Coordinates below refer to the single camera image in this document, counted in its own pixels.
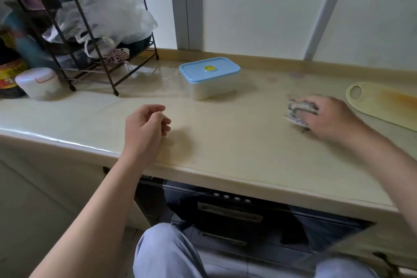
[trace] blue lid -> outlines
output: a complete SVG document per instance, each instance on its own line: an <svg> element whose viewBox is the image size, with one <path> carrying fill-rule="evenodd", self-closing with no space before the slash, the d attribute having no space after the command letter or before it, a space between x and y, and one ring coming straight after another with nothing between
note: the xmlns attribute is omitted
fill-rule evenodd
<svg viewBox="0 0 417 278"><path fill-rule="evenodd" d="M180 66L181 74L191 84L236 74L239 71L239 65L236 65L226 57L203 59L202 61L185 63Z"/></svg>

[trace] white jar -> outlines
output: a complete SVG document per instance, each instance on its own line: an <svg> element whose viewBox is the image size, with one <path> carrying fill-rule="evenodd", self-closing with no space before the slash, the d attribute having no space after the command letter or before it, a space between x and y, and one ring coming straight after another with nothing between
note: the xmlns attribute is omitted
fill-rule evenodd
<svg viewBox="0 0 417 278"><path fill-rule="evenodd" d="M37 67L18 74L16 83L30 98L50 100L55 98L62 89L56 73L47 67Z"/></svg>
<svg viewBox="0 0 417 278"><path fill-rule="evenodd" d="M239 65L226 57L215 57L180 65L180 73L194 100L234 91L238 86Z"/></svg>

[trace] cutting board handle hole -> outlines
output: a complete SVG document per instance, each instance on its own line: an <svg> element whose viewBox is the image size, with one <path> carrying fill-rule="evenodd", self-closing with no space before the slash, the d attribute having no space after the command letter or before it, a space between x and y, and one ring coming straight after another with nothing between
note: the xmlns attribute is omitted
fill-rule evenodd
<svg viewBox="0 0 417 278"><path fill-rule="evenodd" d="M352 99L359 99L362 95L362 88L359 86L353 86L349 93Z"/></svg>

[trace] kitchen counter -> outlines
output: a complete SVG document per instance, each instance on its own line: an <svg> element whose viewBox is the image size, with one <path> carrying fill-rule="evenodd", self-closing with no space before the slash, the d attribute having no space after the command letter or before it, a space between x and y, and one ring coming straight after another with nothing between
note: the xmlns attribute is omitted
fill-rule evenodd
<svg viewBox="0 0 417 278"><path fill-rule="evenodd" d="M162 141L151 175L230 192L254 186L248 195L264 197L265 189L282 202L306 207L316 202L328 211L335 211L331 202L397 211L352 154L284 118L288 95L317 93L346 101L347 86L362 79L243 68L237 92L193 101L182 88L179 65L151 61L117 87L120 97L107 86L83 84L56 101L0 100L0 142L53 144L116 159L126 116L142 104L164 104L172 131ZM415 85L388 85L417 95ZM355 112L417 157L417 132ZM305 204L293 201L296 195Z"/></svg>

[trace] forearm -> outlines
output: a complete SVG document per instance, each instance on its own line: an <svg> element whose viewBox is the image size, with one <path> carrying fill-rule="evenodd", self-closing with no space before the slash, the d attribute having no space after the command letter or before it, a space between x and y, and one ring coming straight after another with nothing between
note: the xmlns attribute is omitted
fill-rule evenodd
<svg viewBox="0 0 417 278"><path fill-rule="evenodd" d="M110 277L141 171L121 158L32 278Z"/></svg>
<svg viewBox="0 0 417 278"><path fill-rule="evenodd" d="M352 135L345 145L369 167L417 234L417 161L372 129Z"/></svg>

